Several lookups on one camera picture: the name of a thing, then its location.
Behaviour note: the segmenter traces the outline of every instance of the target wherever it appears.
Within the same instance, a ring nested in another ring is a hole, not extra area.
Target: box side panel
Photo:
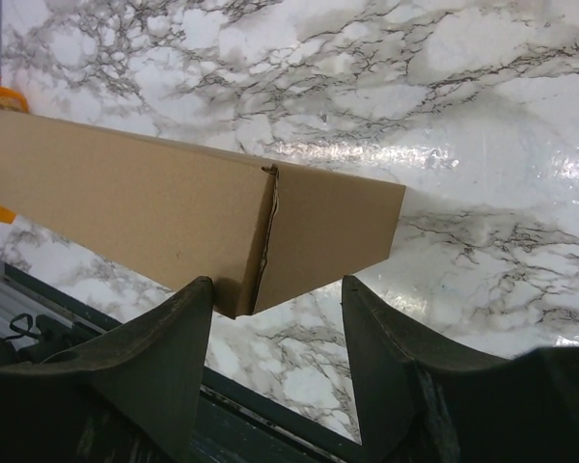
[[[0,204],[171,289],[237,304],[269,175],[257,165],[0,111]]]
[[[404,186],[283,164],[278,192],[255,312],[389,257]]]

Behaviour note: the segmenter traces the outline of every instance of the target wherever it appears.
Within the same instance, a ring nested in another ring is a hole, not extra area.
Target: cardboard box
[[[0,205],[217,310],[261,312],[388,258],[405,188],[0,111]]]

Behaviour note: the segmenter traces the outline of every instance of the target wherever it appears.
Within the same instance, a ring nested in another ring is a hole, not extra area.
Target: marble surface
[[[36,114],[409,186],[359,276],[481,350],[579,343],[579,0],[4,1]],[[18,218],[2,258],[126,321],[168,291]],[[236,322],[207,364],[358,440],[340,285]]]

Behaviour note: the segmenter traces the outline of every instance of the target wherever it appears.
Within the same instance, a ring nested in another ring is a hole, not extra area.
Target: marble countertop
[[[359,274],[481,350],[579,343],[579,0],[4,1],[32,112],[408,185]],[[127,321],[168,290],[23,218],[2,259]],[[214,317],[207,364],[359,440],[340,285]]]

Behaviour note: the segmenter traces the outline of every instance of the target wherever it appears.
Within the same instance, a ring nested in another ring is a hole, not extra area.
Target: brown cardboard box
[[[388,258],[404,190],[0,111],[0,205],[231,317]]]

